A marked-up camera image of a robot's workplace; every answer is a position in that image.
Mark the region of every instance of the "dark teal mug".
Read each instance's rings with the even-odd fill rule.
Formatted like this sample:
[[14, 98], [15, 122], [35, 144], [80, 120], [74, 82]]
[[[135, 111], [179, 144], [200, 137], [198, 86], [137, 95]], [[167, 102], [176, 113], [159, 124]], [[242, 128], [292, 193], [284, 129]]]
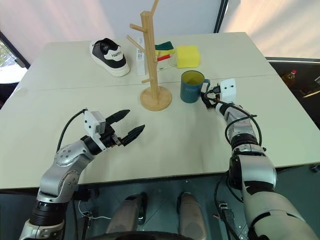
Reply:
[[209, 79], [205, 79], [205, 76], [199, 71], [185, 71], [181, 75], [181, 88], [180, 98], [185, 103], [195, 103], [201, 92], [203, 83], [207, 83], [206, 91], [210, 87]]

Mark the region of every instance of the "robot leg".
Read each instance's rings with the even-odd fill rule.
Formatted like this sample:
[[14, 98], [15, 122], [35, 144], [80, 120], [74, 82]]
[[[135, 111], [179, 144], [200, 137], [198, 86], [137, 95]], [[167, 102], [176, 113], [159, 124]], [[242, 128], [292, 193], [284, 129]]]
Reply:
[[147, 201], [147, 194], [144, 192], [128, 196], [112, 216], [106, 233], [137, 230], [137, 226], [144, 224], [146, 220]]
[[177, 201], [179, 214], [178, 233], [193, 240], [206, 240], [207, 229], [197, 199], [189, 192], [180, 195]]

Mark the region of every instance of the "wall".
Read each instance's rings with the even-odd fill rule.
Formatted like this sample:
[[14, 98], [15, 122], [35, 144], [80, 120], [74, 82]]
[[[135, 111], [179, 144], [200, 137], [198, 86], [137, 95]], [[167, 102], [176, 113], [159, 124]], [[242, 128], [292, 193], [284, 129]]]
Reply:
[[319, 0], [229, 0], [220, 32], [246, 32], [266, 57], [320, 58]]
[[[220, 0], [160, 0], [154, 34], [213, 33]], [[140, 13], [153, 0], [1, 0], [0, 30], [32, 63], [46, 43], [124, 38], [139, 33]]]

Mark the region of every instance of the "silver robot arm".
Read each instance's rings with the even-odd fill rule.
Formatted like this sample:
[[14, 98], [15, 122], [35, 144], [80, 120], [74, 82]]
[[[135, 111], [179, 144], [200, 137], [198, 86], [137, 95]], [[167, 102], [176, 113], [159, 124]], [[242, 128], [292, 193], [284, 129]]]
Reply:
[[319, 240], [290, 201], [275, 192], [277, 172], [266, 149], [257, 141], [251, 119], [237, 121], [248, 115], [241, 106], [234, 105], [235, 80], [222, 81], [209, 93], [218, 94], [215, 99], [208, 98], [208, 93], [205, 97], [215, 102], [216, 112], [229, 126], [227, 137], [232, 157], [228, 181], [233, 188], [241, 190], [249, 239]]
[[131, 130], [124, 138], [115, 134], [111, 124], [123, 119], [129, 110], [119, 111], [104, 119], [98, 111], [84, 112], [84, 128], [89, 136], [61, 148], [52, 166], [40, 181], [31, 218], [23, 227], [20, 240], [63, 238], [65, 215], [82, 171], [95, 155], [113, 146], [126, 146], [143, 131], [145, 125]]

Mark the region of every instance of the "black and white sneaker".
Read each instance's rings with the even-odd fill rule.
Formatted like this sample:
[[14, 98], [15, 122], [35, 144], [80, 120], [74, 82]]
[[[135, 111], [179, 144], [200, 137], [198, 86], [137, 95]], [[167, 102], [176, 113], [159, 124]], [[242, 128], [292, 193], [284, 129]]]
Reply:
[[111, 75], [122, 77], [130, 72], [121, 47], [109, 38], [94, 40], [90, 44], [92, 59]]

